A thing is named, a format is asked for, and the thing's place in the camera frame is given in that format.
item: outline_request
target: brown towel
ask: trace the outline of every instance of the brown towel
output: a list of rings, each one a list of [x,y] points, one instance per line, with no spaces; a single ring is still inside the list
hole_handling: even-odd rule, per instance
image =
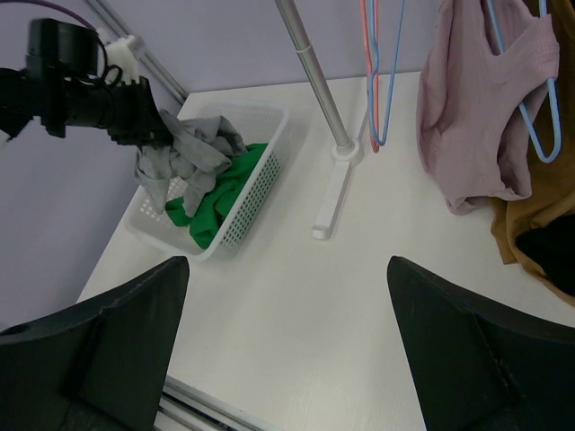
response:
[[[526,0],[532,14],[539,14],[538,0]],[[527,153],[533,194],[525,200],[492,199],[495,218],[491,232],[503,262],[519,262],[532,276],[559,297],[575,305],[575,298],[555,288],[539,265],[523,254],[515,239],[523,232],[544,227],[555,218],[575,214],[575,8],[571,0],[549,0],[553,30],[560,45],[559,77],[555,83],[562,126],[562,150],[554,162],[542,163],[530,144]],[[535,130],[546,154],[553,150],[553,123],[546,99],[535,119]]]

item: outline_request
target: green towel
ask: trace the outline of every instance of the green towel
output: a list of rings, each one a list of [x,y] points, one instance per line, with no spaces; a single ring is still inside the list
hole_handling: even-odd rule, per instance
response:
[[[235,157],[230,169],[217,176],[216,186],[202,199],[196,215],[192,218],[186,216],[183,198],[176,198],[165,204],[165,212],[172,223],[178,227],[189,226],[191,237],[201,249],[205,250],[214,240],[266,146],[268,145],[248,145],[247,153]]]

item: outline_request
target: tabletop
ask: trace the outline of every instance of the tabletop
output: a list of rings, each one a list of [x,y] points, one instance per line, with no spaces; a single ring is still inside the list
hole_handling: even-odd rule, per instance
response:
[[[387,88],[387,76],[380,88]],[[365,79],[330,82],[349,133],[366,156],[352,173],[331,240],[311,228],[332,170],[332,136],[308,84],[192,94],[181,118],[225,98],[291,109],[292,157],[238,255],[191,262],[168,374],[284,431],[425,429],[386,283],[393,255],[535,316],[575,326],[572,308],[504,266],[492,212],[447,210],[423,172],[415,141],[419,74],[396,76],[387,144],[371,153]],[[381,91],[381,106],[385,106]],[[120,223],[84,300],[169,255]]]

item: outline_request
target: pink cloth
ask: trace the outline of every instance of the pink cloth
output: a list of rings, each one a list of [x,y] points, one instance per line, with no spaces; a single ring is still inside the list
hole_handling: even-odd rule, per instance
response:
[[[497,55],[485,0],[445,0],[438,39],[421,72],[417,138],[421,162],[449,210],[465,214],[485,197],[531,196],[529,134],[518,104],[535,119],[556,77],[559,45],[551,16],[521,0],[495,0],[506,51]]]

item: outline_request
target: laundry basket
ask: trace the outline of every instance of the laundry basket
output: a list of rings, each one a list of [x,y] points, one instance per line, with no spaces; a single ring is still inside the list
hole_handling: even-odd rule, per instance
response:
[[[190,236],[189,228],[174,226],[165,213],[158,215],[141,187],[125,217],[127,229],[141,240],[171,253],[185,253],[196,261],[209,257],[231,259],[237,253],[290,151],[288,108],[266,101],[214,101],[201,106],[194,117],[217,115],[229,119],[247,145],[268,146],[211,245],[202,250]],[[172,180],[168,200],[182,196],[186,186],[180,179]]]

